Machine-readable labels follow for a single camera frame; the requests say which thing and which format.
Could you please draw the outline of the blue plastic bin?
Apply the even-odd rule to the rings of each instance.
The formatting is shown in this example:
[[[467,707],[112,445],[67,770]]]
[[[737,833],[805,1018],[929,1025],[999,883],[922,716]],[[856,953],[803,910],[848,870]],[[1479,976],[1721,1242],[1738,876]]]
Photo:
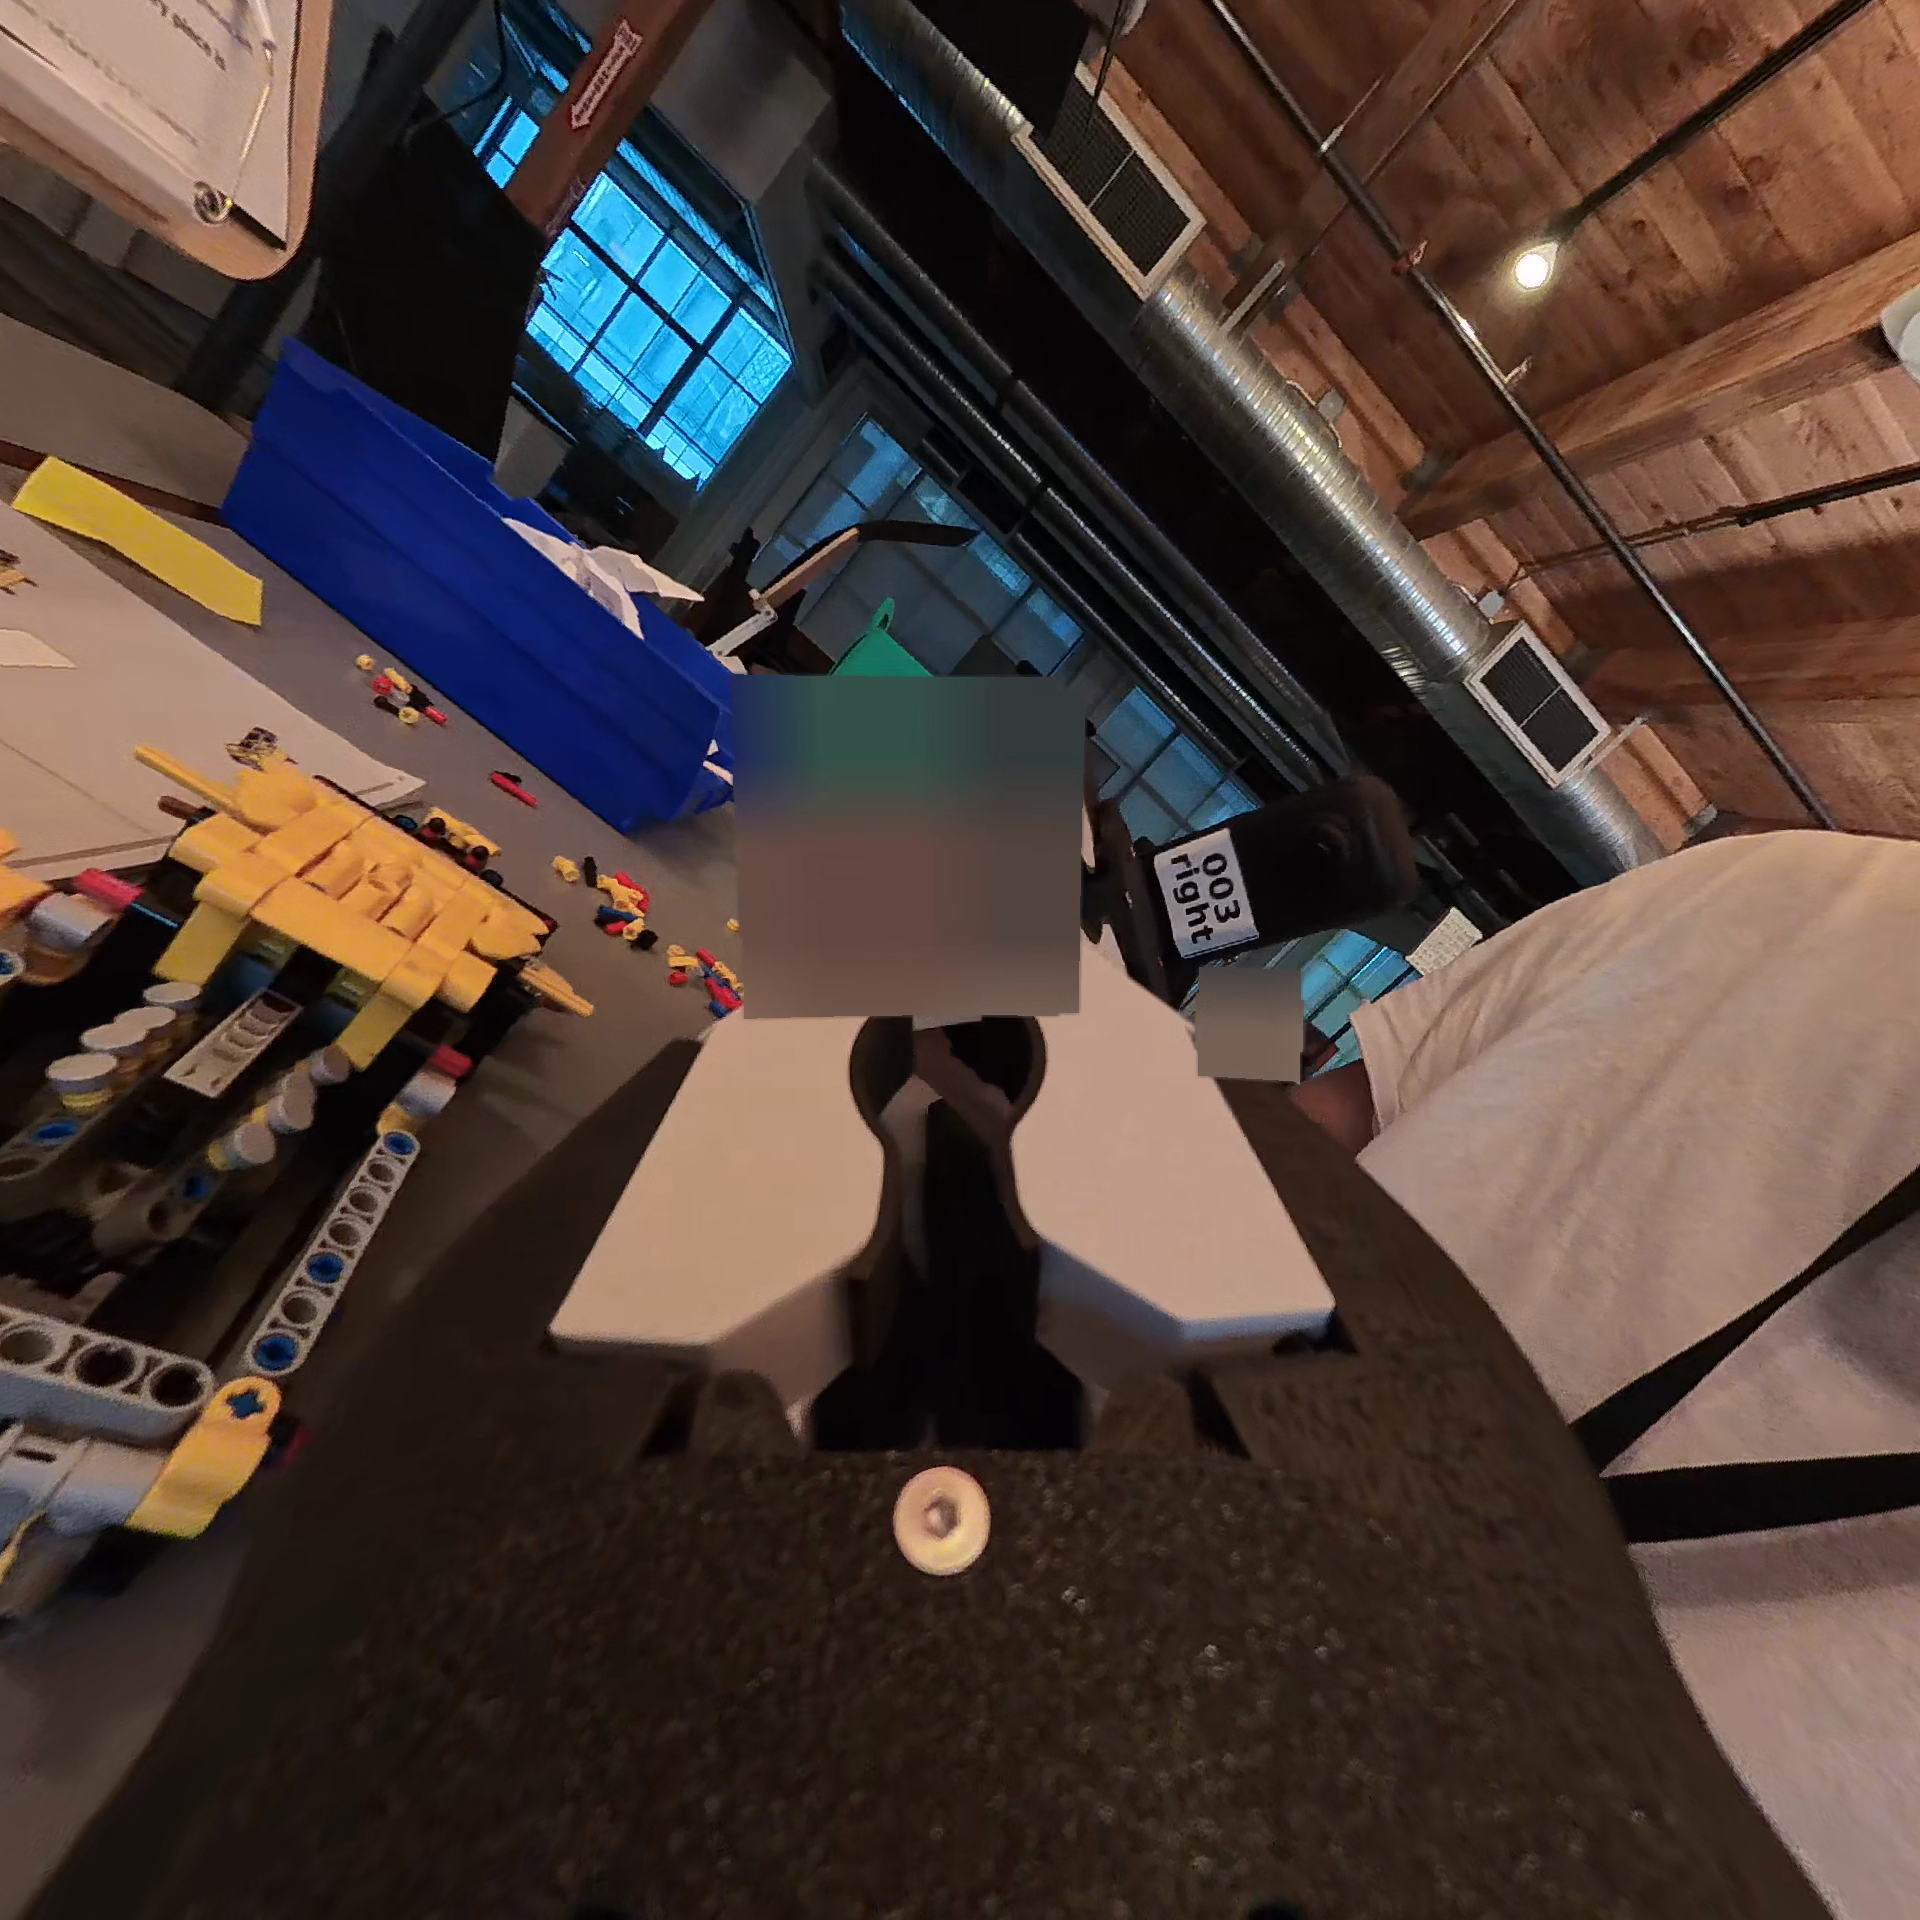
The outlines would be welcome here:
[[[287,344],[229,527],[609,829],[732,800],[732,674],[659,606],[580,584],[494,464]]]

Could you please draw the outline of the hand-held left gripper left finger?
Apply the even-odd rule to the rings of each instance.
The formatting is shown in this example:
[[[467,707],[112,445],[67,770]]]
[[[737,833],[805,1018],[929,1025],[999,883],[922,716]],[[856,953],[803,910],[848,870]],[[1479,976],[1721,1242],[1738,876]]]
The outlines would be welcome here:
[[[900,1018],[723,1018],[548,1321],[569,1354],[751,1372],[786,1410],[884,1341]]]

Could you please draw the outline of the yellow paper sheet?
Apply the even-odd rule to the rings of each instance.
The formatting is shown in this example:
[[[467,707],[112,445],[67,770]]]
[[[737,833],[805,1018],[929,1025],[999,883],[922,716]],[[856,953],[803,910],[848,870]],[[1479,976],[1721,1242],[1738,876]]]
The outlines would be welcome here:
[[[76,464],[40,462],[17,491],[13,509],[118,552],[212,613],[261,628],[261,577]]]

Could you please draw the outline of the yellow toy car model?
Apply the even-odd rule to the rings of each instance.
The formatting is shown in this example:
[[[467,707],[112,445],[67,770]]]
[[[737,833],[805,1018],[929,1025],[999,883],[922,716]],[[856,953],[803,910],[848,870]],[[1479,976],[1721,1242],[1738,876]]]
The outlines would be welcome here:
[[[4,833],[4,1628],[118,1592],[285,1455],[420,1137],[529,1012],[592,1012],[496,842],[139,749],[146,852]]]

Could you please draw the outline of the paned window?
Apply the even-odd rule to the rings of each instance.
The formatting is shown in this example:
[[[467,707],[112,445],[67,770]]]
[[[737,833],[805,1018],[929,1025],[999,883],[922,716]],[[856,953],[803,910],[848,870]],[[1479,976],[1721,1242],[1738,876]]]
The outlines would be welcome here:
[[[702,168],[619,148],[542,260],[515,396],[702,491],[791,374],[751,208]]]

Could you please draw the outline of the person's white shirt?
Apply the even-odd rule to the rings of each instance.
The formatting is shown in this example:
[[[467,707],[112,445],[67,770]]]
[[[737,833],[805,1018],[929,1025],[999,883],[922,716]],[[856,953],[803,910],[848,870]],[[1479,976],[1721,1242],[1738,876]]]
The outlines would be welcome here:
[[[1661,1486],[1631,1558],[1739,1782],[1835,1917],[1918,1917],[1918,842],[1729,835],[1578,892],[1355,1012],[1367,1175],[1578,1423],[1702,1353],[1599,1466]]]

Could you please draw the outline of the grey desk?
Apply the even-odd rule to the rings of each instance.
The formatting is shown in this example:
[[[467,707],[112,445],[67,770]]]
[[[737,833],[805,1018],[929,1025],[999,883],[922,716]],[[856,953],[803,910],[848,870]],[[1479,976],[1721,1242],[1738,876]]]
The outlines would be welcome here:
[[[475,1090],[454,1098],[428,1132],[425,1167],[375,1239],[372,1275],[348,1286],[342,1324],[323,1335],[305,1389],[309,1455],[323,1455],[337,1397],[368,1378],[398,1311],[438,1260],[659,1046],[702,1030],[697,1011],[683,1005],[687,992],[659,984],[657,962],[627,956],[592,930],[580,889],[551,871],[551,856],[615,856],[657,889],[657,902],[672,906],[668,930],[723,929],[733,915],[725,902],[732,814],[627,842],[449,700],[438,700],[449,720],[443,730],[406,730],[375,713],[348,664],[372,655],[368,637],[212,522],[247,437],[162,383],[182,365],[166,314],[169,303],[139,281],[81,253],[52,246],[35,260],[4,255],[4,500],[24,472],[55,454],[151,500],[161,517],[188,522],[199,539],[257,571],[263,625],[247,631],[180,601],[122,557],[67,539],[292,707],[420,778],[428,800],[496,829],[508,883],[563,922],[551,942],[559,971],[596,1002],[586,1024],[529,1017],[475,1067]],[[122,1595],[92,1592],[79,1578],[30,1622],[4,1633],[4,1917],[34,1915],[138,1769],[206,1649],[221,1644],[257,1521],[301,1491],[301,1460],[293,1455],[273,1466],[201,1538],[132,1548]]]

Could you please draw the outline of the green plastic bin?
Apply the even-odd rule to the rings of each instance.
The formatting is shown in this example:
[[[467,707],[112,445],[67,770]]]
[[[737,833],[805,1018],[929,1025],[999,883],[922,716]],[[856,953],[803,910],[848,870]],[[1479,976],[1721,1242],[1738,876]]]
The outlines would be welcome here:
[[[857,637],[830,668],[834,680],[933,680],[918,655],[896,634],[896,599],[884,599]]]

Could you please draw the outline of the white vent grille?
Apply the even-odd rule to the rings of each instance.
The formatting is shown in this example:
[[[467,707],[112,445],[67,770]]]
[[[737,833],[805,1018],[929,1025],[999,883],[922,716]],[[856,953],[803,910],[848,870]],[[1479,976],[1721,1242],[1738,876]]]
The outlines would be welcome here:
[[[1526,620],[1493,625],[1467,694],[1554,792],[1582,778],[1615,743],[1615,730]]]
[[[1204,237],[1204,213],[1094,79],[1082,61],[1050,127],[1028,123],[1016,145],[1129,295],[1151,302]]]

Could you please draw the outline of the grey instruction booklet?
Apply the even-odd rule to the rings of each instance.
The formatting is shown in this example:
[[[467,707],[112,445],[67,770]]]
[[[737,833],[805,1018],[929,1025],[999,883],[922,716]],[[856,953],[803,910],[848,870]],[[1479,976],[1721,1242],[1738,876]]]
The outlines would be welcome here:
[[[64,879],[161,849],[174,827],[157,807],[166,782],[138,761],[139,744],[201,774],[232,774],[224,749],[263,730],[306,774],[372,807],[425,792],[420,778],[361,756],[13,507],[4,507],[4,552],[30,577],[4,599],[4,631],[59,656],[4,668],[4,829],[24,871]]]

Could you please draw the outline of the crumpled white paper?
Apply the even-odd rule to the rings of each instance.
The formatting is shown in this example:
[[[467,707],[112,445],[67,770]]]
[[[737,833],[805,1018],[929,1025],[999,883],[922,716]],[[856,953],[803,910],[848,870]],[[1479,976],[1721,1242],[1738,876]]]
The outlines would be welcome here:
[[[617,619],[630,634],[640,634],[640,601],[697,606],[696,587],[679,584],[657,565],[615,548],[585,548],[570,539],[559,539],[523,520],[504,517],[504,527],[548,559],[566,577],[586,591],[586,599]]]

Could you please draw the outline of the person's right forearm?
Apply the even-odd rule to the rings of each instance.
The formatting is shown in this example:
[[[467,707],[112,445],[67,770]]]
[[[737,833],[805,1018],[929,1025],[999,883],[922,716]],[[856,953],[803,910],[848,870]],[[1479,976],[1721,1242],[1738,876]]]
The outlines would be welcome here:
[[[1364,1061],[1326,1067],[1286,1093],[1303,1117],[1352,1157],[1378,1137],[1378,1105]]]

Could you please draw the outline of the wooden post with red label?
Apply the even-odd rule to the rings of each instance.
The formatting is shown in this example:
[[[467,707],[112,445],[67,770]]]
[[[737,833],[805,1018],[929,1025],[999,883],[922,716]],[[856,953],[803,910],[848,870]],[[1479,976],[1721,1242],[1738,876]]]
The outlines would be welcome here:
[[[712,3],[617,3],[563,102],[506,180],[512,208],[556,242]]]

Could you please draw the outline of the scatter of colourful small pins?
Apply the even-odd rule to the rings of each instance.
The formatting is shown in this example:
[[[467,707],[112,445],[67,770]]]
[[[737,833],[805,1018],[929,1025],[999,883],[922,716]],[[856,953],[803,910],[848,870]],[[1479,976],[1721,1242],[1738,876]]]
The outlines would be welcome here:
[[[447,724],[447,713],[438,707],[438,700],[400,671],[386,668],[375,656],[357,656],[354,671],[361,677],[372,707],[386,716],[396,716],[406,730]],[[420,847],[449,856],[463,871],[484,879],[487,885],[500,892],[506,889],[506,879],[496,870],[496,835],[471,827],[447,807],[420,800],[412,814],[398,814],[396,827]],[[665,984],[672,989],[697,988],[712,1018],[728,1018],[745,1005],[745,984],[732,963],[716,956],[708,946],[659,944],[659,930],[651,926],[651,889],[640,879],[619,865],[600,865],[594,856],[575,860],[569,852],[556,852],[548,865],[563,885],[592,889],[596,895],[594,929],[607,942],[619,942],[640,953],[659,953],[665,963]]]

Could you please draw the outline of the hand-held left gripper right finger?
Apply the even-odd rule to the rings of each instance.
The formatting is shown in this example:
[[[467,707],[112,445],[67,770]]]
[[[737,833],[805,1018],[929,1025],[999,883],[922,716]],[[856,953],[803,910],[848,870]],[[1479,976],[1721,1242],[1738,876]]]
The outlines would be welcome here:
[[[1039,1341],[1087,1393],[1331,1328],[1331,1290],[1188,1025],[1094,944],[1077,1011],[1039,1018],[1009,1167],[1039,1242]]]

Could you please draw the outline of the silver ventilation duct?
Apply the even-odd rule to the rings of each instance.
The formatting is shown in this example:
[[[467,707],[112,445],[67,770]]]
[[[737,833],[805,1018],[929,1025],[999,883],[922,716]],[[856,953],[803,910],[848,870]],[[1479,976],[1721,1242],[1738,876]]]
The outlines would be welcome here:
[[[1470,677],[1495,656],[1489,620],[1417,546],[1308,398],[1259,349],[1231,338],[1204,281],[1175,267],[1156,295],[1133,298],[1040,184],[1039,163],[1023,156],[1016,104],[918,8],[841,3],[841,33],[1566,871],[1605,883],[1661,860],[1654,829],[1602,768],[1540,774],[1470,694]]]

